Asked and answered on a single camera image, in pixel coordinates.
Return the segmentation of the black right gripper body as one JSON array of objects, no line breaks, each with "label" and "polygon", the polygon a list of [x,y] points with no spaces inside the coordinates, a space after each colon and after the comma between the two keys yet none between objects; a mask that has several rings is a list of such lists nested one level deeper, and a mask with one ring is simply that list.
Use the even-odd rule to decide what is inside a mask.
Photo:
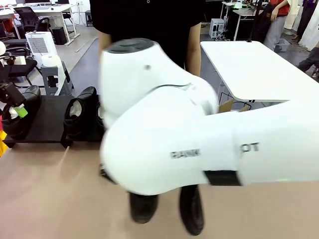
[{"label": "black right gripper body", "polygon": [[104,179],[106,179],[107,181],[109,181],[110,183],[112,184],[117,184],[116,181],[114,181],[110,176],[109,174],[107,173],[105,167],[104,167],[104,164],[100,163],[99,164],[99,175],[101,177],[103,177]]}]

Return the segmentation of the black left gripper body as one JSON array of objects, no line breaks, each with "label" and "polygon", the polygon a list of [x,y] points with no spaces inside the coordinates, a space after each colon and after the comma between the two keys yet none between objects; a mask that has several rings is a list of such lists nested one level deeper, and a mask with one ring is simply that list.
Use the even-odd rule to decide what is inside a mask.
[{"label": "black left gripper body", "polygon": [[19,107],[24,103],[25,97],[14,86],[13,83],[0,84],[0,101],[8,104],[11,107]]}]

